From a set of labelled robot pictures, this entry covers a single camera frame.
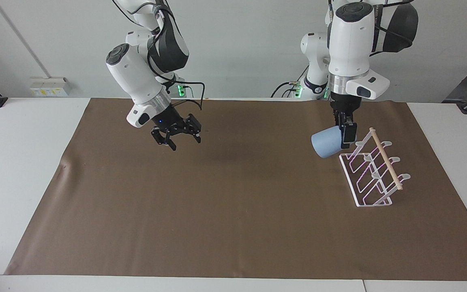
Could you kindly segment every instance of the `green led light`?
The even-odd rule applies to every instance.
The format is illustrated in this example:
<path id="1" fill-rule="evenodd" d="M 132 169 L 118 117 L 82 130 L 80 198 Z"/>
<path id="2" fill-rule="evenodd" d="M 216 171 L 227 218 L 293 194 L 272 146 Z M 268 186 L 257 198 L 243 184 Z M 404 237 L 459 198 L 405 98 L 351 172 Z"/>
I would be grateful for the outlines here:
<path id="1" fill-rule="evenodd" d="M 183 86 L 178 85 L 178 91 L 180 92 L 181 97 L 185 96 L 185 88 L 183 88 Z"/>
<path id="2" fill-rule="evenodd" d="M 328 100 L 329 96 L 330 96 L 330 90 L 329 90 L 329 88 L 326 88 L 326 92 L 324 93 L 323 100 Z"/>
<path id="3" fill-rule="evenodd" d="M 304 89 L 302 88 L 302 86 L 298 85 L 298 89 L 297 91 L 295 92 L 295 98 L 300 98 L 300 96 L 302 95 L 302 91 Z"/>

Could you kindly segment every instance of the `brown table mat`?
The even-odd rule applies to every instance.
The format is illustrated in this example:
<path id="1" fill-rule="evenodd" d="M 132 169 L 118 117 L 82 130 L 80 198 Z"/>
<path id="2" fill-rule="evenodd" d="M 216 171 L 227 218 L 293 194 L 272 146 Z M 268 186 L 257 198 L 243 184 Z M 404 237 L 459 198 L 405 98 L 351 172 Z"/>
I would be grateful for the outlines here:
<path id="1" fill-rule="evenodd" d="M 186 103 L 203 141 L 176 152 L 131 106 L 90 101 L 6 274 L 467 281 L 467 210 L 406 104 L 356 112 L 413 177 L 380 208 L 313 151 L 327 102 Z"/>

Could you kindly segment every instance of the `electrical socket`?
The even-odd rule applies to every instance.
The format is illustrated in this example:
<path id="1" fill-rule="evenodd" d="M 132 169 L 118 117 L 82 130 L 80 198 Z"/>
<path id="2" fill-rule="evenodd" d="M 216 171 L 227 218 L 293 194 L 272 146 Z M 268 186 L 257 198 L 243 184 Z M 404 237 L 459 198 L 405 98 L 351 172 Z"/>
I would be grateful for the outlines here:
<path id="1" fill-rule="evenodd" d="M 32 77 L 31 80 L 30 90 L 36 97 L 67 97 L 71 92 L 70 85 L 63 77 Z"/>

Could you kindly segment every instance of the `wooden rod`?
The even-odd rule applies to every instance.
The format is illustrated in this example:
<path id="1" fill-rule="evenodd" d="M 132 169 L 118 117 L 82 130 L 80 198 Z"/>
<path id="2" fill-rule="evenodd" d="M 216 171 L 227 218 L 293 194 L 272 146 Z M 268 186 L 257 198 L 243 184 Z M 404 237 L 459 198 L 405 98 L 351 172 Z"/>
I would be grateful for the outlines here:
<path id="1" fill-rule="evenodd" d="M 387 168 L 389 169 L 389 172 L 392 176 L 392 179 L 394 180 L 397 190 L 402 191 L 403 185 L 402 183 L 400 183 L 399 178 L 397 177 L 397 174 L 394 170 L 394 167 L 392 166 L 392 163 L 390 163 L 389 157 L 385 152 L 383 145 L 381 144 L 381 141 L 378 138 L 378 135 L 376 134 L 376 130 L 372 127 L 369 128 L 369 130 L 371 131 L 372 138 L 374 138 L 374 142 L 376 142 L 376 146 L 378 146 L 379 153 L 381 153 L 381 157 L 383 157 L 383 160 L 385 160 L 385 164 L 387 164 Z"/>

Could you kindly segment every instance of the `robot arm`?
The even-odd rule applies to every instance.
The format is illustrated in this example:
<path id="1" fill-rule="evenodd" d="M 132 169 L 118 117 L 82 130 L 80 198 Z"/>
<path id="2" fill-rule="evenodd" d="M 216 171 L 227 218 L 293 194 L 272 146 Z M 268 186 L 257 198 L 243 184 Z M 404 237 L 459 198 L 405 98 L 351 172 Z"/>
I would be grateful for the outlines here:
<path id="1" fill-rule="evenodd" d="M 154 140 L 172 150 L 176 150 L 176 145 L 171 136 L 179 133 L 193 135 L 200 143 L 201 124 L 192 114 L 182 118 L 171 104 L 169 88 L 182 81 L 173 71 L 183 68 L 189 58 L 172 11 L 163 0 L 119 2 L 148 29 L 128 33 L 126 43 L 114 48 L 106 59 L 112 76 L 135 104 L 127 121 L 140 128 L 152 120 Z M 174 92 L 182 95 L 180 90 Z"/>
<path id="2" fill-rule="evenodd" d="M 330 105 L 341 133 L 338 139 L 342 149 L 349 148 L 356 140 L 357 124 L 353 113 L 360 107 L 362 98 L 376 99 L 390 85 L 387 78 L 370 69 L 369 57 L 373 52 L 399 52 L 411 46 L 417 32 L 415 8 L 408 3 L 394 5 L 400 1 L 389 2 L 385 6 L 383 0 L 332 0 L 332 7 L 336 8 L 332 21 L 330 14 L 326 15 Z"/>
<path id="3" fill-rule="evenodd" d="M 321 32 L 308 33 L 302 38 L 300 48 L 309 60 L 309 69 L 300 79 L 298 94 L 302 99 L 319 99 L 328 85 L 328 35 Z"/>

